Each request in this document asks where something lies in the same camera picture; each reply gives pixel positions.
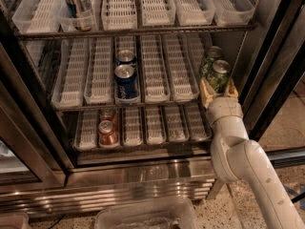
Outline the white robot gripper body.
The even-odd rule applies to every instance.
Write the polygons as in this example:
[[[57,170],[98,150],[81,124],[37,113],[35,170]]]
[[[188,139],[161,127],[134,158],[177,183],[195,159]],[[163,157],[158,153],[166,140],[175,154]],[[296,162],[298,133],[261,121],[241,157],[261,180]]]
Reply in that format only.
[[[206,116],[211,126],[215,124],[217,120],[223,117],[243,117],[241,105],[234,98],[230,97],[217,97],[214,99],[207,111]]]

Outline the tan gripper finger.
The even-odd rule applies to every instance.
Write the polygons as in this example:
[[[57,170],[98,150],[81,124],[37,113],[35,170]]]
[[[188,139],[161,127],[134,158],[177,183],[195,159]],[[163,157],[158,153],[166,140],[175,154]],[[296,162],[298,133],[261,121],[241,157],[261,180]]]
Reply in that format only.
[[[200,96],[202,105],[208,109],[210,104],[218,97],[222,96],[222,94],[218,94],[209,84],[209,82],[202,78],[199,84],[200,88]]]
[[[236,86],[234,84],[234,81],[232,79],[230,79],[228,81],[228,84],[225,88],[225,91],[224,91],[224,96],[225,97],[229,97],[229,98],[233,98],[235,100],[238,99],[238,91],[236,89]]]

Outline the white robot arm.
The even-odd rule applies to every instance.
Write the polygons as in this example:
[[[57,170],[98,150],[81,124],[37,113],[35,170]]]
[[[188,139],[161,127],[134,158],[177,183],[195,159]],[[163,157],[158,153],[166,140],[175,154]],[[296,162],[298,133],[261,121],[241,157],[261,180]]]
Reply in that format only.
[[[199,81],[206,117],[213,129],[211,158],[219,180],[249,183],[268,229],[305,229],[275,168],[260,144],[249,139],[233,81],[218,94],[208,81]]]

